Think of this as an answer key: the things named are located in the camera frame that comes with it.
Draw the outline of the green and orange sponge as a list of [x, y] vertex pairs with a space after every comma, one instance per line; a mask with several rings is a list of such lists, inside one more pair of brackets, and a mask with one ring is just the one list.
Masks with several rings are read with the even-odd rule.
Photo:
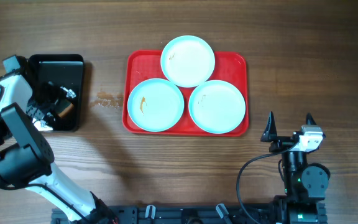
[[55, 107], [55, 112], [59, 118], [63, 119], [68, 114], [70, 114], [73, 109], [74, 109], [73, 103], [64, 99], [58, 102], [58, 104]]

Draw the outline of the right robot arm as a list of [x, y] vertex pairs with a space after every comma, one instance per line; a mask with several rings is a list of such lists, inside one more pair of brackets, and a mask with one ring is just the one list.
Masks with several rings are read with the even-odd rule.
[[270, 152], [281, 155], [281, 174], [285, 187], [285, 195], [276, 195], [269, 205], [269, 223], [328, 222], [322, 201], [326, 196], [331, 173], [324, 165], [307, 161], [307, 155], [319, 149], [324, 138], [323, 130], [309, 113], [306, 115], [306, 123], [292, 136], [279, 136], [274, 115], [269, 114], [260, 140], [270, 143]]

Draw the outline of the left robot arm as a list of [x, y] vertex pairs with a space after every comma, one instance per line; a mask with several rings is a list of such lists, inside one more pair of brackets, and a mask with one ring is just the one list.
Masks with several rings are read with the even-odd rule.
[[12, 55], [0, 77], [0, 189], [26, 189], [70, 223], [117, 223], [118, 216], [56, 165], [43, 131], [72, 131], [80, 119], [85, 64], [78, 54]]

